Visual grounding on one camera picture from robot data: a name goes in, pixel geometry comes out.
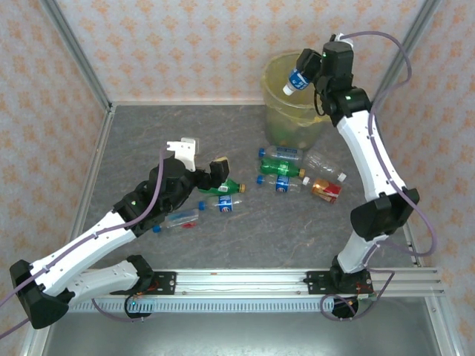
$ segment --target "white bracket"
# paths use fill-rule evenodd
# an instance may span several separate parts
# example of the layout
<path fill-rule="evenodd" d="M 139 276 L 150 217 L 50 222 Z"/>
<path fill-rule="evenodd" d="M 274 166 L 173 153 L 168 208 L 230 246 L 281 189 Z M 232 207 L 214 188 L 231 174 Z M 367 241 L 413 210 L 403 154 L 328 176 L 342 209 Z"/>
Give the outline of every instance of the white bracket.
<path fill-rule="evenodd" d="M 185 164 L 185 168 L 191 172 L 196 171 L 194 155 L 197 153 L 196 139 L 183 137 L 181 141 L 168 141 L 167 150 L 175 152 L 175 158 Z"/>
<path fill-rule="evenodd" d="M 336 35 L 335 41 L 336 42 L 346 42 L 347 44 L 349 44 L 351 46 L 351 49 L 353 49 L 353 40 L 352 39 L 340 39 L 342 36 L 344 36 L 343 33 L 339 33 L 338 35 Z"/>

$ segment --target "trash bin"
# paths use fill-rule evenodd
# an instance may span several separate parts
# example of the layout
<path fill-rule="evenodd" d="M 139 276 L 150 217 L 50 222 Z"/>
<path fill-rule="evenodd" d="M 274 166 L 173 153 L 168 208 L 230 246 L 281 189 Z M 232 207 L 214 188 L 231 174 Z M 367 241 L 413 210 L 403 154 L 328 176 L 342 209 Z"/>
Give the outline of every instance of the trash bin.
<path fill-rule="evenodd" d="M 285 53 L 272 58 L 264 68 L 261 88 L 266 103 L 266 137 L 270 144 L 308 150 L 330 122 L 330 117 L 316 114 L 313 85 L 297 90 L 291 96 L 282 91 L 299 54 Z"/>

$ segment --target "bottle cap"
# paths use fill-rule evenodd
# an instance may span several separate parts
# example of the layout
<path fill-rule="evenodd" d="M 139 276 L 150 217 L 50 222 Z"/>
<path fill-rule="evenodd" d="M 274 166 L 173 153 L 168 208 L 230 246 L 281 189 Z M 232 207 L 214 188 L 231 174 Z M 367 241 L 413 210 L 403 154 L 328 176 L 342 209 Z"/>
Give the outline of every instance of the bottle cap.
<path fill-rule="evenodd" d="M 290 85 L 289 83 L 285 84 L 285 87 L 282 88 L 282 91 L 285 93 L 285 95 L 290 96 L 296 89 Z"/>
<path fill-rule="evenodd" d="M 337 179 L 339 182 L 343 182 L 346 178 L 347 178 L 347 175 L 345 173 L 340 173 Z"/>

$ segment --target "patterned wallpaper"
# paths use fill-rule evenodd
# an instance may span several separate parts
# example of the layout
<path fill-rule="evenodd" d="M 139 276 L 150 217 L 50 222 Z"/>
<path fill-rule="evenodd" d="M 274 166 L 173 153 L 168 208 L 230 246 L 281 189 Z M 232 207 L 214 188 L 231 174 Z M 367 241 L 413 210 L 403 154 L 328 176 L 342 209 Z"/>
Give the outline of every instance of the patterned wallpaper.
<path fill-rule="evenodd" d="M 445 0 L 413 54 L 414 77 L 379 114 L 384 142 L 439 233 L 425 262 L 442 267 L 458 330 L 475 350 L 475 7 Z M 429 235 L 416 214 L 417 240 Z"/>
<path fill-rule="evenodd" d="M 0 298 L 10 265 L 63 245 L 104 110 L 38 0 L 0 1 Z M 11 300 L 1 332 L 26 317 Z M 18 355 L 23 326 L 0 342 Z"/>
<path fill-rule="evenodd" d="M 109 98 L 261 100 L 266 62 L 321 50 L 335 31 L 403 39 L 423 0 L 58 0 Z M 358 39 L 357 85 L 376 91 L 396 53 Z"/>

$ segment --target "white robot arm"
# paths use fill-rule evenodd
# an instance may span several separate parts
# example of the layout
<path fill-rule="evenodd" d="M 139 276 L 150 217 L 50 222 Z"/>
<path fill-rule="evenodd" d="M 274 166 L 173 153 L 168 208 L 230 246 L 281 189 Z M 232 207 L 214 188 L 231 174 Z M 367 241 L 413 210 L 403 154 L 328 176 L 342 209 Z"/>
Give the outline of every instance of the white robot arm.
<path fill-rule="evenodd" d="M 402 227 L 413 210 L 387 181 L 376 152 L 390 172 L 391 183 L 414 204 L 419 202 L 419 194 L 415 188 L 408 190 L 396 173 L 378 131 L 374 131 L 372 137 L 369 136 L 371 103 L 364 90 L 353 86 L 353 42 L 341 40 L 341 37 L 342 34 L 333 35 L 321 54 L 305 49 L 298 57 L 283 90 L 286 95 L 292 95 L 295 90 L 303 90 L 310 83 L 314 84 L 317 114 L 330 116 L 358 167 L 366 203 L 351 212 L 353 232 L 350 239 L 333 260 L 330 278 L 324 275 L 321 280 L 307 278 L 307 283 L 320 286 L 314 290 L 356 293 L 358 285 L 370 285 L 366 264 L 376 246 Z M 323 113 L 317 106 L 317 96 L 320 97 Z"/>
<path fill-rule="evenodd" d="M 33 263 L 20 260 L 10 267 L 14 287 L 31 280 L 17 295 L 33 328 L 49 326 L 82 300 L 113 291 L 133 294 L 150 286 L 154 272 L 141 256 L 98 271 L 85 270 L 159 225 L 195 187 L 207 190 L 225 182 L 227 159 L 212 162 L 211 173 L 206 173 L 194 165 L 197 143 L 193 139 L 167 143 L 174 156 L 152 169 L 148 180 L 126 194 L 95 226 L 51 255 Z"/>

